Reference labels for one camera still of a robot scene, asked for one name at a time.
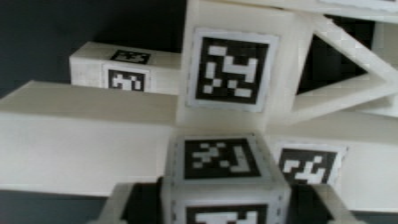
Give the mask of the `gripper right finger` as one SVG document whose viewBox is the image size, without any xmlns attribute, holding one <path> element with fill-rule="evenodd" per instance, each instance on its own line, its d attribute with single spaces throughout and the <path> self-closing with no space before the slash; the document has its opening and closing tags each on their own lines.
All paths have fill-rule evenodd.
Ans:
<svg viewBox="0 0 398 224">
<path fill-rule="evenodd" d="M 355 218 L 326 184 L 291 186 L 285 224 L 367 224 Z"/>
</svg>

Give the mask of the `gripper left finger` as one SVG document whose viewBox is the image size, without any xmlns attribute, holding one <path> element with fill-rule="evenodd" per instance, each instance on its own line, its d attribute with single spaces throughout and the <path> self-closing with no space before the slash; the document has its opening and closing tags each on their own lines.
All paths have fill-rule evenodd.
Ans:
<svg viewBox="0 0 398 224">
<path fill-rule="evenodd" d="M 94 224 L 163 224 L 161 178 L 154 182 L 118 183 Z"/>
</svg>

